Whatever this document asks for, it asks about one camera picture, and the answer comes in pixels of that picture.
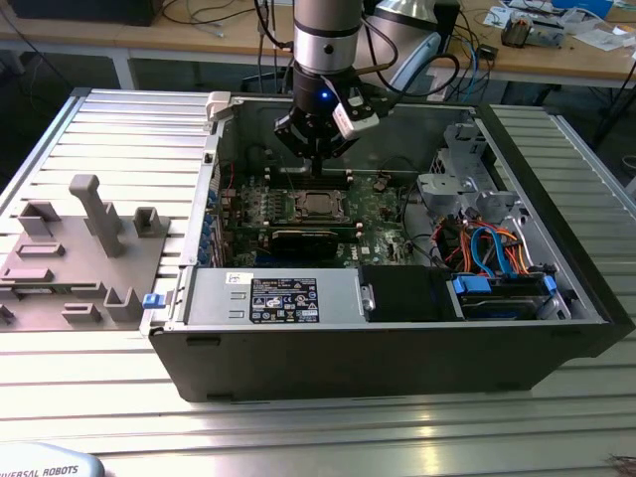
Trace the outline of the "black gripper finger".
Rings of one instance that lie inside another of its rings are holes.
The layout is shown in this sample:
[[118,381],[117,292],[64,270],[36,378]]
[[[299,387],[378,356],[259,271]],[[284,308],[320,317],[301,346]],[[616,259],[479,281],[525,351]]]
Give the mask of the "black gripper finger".
[[357,141],[358,138],[345,139],[342,135],[335,136],[332,139],[319,139],[317,142],[317,174],[322,174],[323,164],[326,160],[341,157]]
[[290,108],[286,115],[274,123],[275,136],[295,157],[310,162],[310,173],[319,173],[317,139],[306,122],[306,115],[299,108]]

